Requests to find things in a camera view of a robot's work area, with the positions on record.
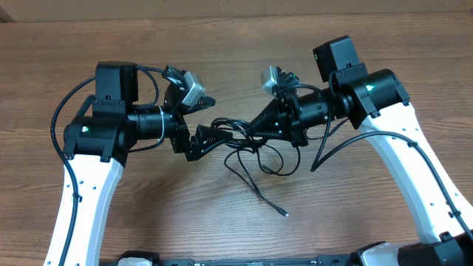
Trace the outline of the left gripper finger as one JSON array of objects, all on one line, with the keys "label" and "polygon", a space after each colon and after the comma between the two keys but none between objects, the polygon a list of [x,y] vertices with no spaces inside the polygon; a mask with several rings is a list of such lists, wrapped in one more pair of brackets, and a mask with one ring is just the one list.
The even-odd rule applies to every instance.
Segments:
[{"label": "left gripper finger", "polygon": [[197,161],[216,147],[231,140],[233,134],[222,129],[198,125],[194,136],[190,139],[190,148],[186,152],[188,162]]},{"label": "left gripper finger", "polygon": [[189,115],[194,112],[202,111],[204,109],[211,108],[216,103],[216,100],[210,96],[202,95],[197,103],[192,107],[187,107],[183,111],[183,115]]}]

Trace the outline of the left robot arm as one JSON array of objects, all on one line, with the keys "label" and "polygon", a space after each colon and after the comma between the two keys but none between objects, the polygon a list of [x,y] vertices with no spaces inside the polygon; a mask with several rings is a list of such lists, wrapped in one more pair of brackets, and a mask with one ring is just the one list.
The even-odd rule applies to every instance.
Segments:
[{"label": "left robot arm", "polygon": [[192,72],[102,61],[73,92],[90,82],[95,93],[66,126],[63,146],[55,133],[60,106],[50,126],[64,186],[46,265],[98,265],[110,203],[137,141],[154,140],[157,148],[170,140],[174,153],[194,161],[232,137],[207,126],[190,135],[184,115],[215,104]]}]

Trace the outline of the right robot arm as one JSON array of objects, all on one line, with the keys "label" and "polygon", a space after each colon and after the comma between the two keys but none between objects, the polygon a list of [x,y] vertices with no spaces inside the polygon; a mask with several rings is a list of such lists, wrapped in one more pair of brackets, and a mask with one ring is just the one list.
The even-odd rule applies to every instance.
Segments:
[{"label": "right robot arm", "polygon": [[470,265],[472,205],[436,157],[408,92],[389,69],[368,72],[350,37],[313,50],[326,89],[302,83],[270,66],[262,88],[272,101],[251,121],[248,134],[306,146],[307,130],[347,118],[377,151],[402,193],[418,235],[416,243],[376,242],[353,251],[345,265]]}]

